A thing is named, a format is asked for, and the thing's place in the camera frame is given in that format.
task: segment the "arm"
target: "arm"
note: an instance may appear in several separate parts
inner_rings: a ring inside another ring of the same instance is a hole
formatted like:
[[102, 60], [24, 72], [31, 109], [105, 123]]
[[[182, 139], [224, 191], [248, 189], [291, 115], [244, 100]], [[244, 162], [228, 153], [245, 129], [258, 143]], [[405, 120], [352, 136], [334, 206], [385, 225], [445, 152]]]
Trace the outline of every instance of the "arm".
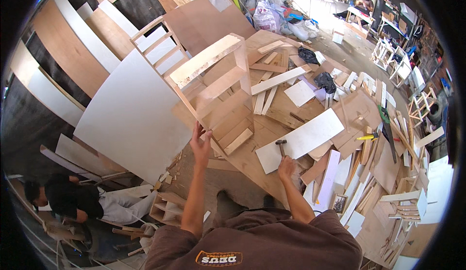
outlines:
[[78, 177], [75, 177], [75, 176], [70, 176], [69, 177], [69, 180], [73, 183], [76, 183], [76, 184], [79, 184], [79, 179]]
[[83, 223], [87, 220], [87, 213], [80, 209], [76, 209], [76, 222]]
[[202, 236], [202, 225], [204, 223], [204, 175], [209, 161], [210, 138], [212, 136], [212, 131], [208, 131], [205, 142], [202, 142], [200, 137], [205, 132], [199, 122], [196, 121], [189, 142], [195, 158], [194, 177], [189, 188], [183, 216], [181, 217], [181, 229], [191, 232], [198, 239]]
[[291, 175], [293, 175], [295, 169], [296, 163], [294, 159], [289, 156], [284, 158], [282, 157], [282, 162], [278, 166], [278, 175], [285, 187], [291, 215], [295, 220], [310, 223], [316, 215], [314, 214], [311, 205], [309, 205], [304, 197], [302, 197], [301, 193], [294, 186], [293, 181], [291, 180]]

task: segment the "hand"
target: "hand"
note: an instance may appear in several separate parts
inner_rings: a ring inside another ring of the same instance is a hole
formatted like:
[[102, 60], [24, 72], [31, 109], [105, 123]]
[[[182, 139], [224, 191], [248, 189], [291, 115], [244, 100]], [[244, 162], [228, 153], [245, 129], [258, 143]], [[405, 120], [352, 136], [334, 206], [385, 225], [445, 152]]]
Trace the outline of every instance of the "hand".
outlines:
[[194, 153], [196, 165], [200, 166], [201, 168], [207, 168], [210, 154], [210, 138], [212, 137], [212, 131], [210, 130], [206, 133], [206, 140], [202, 141], [200, 137], [205, 132], [206, 131], [202, 125], [196, 121], [194, 124], [194, 129], [192, 130], [192, 138], [189, 142], [192, 152]]
[[280, 180], [286, 181], [291, 180], [291, 175], [296, 171], [296, 162], [290, 156], [286, 155], [282, 157], [282, 162], [278, 166], [278, 176]]

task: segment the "brown t-shirt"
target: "brown t-shirt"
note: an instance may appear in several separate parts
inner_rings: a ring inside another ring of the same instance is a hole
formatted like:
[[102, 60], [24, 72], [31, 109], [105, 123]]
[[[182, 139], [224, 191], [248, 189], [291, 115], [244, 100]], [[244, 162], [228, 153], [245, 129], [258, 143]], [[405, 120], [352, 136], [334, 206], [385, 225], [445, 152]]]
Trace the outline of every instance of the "brown t-shirt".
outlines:
[[287, 210], [245, 211], [198, 241], [191, 232], [163, 226], [154, 234], [145, 270], [359, 269], [361, 247], [334, 210], [309, 224]]

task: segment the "black t-shirt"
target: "black t-shirt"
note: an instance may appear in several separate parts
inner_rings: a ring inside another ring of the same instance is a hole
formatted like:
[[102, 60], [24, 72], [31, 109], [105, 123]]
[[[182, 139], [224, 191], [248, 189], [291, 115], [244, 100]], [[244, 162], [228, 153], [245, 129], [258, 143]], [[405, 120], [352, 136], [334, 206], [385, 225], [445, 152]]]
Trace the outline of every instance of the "black t-shirt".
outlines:
[[57, 214], [76, 219], [76, 210], [87, 213], [88, 218], [102, 218], [99, 189], [96, 186], [78, 185], [64, 174], [53, 174], [45, 183], [45, 196], [50, 208]]

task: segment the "dark hair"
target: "dark hair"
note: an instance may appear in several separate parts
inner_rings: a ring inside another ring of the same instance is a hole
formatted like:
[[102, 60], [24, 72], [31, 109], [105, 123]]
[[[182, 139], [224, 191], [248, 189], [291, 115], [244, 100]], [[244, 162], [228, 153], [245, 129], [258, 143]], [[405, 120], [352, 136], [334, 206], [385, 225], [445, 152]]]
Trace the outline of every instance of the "dark hair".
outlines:
[[24, 195], [32, 205], [34, 205], [34, 200], [41, 195], [40, 187], [41, 185], [37, 181], [26, 181], [24, 184]]

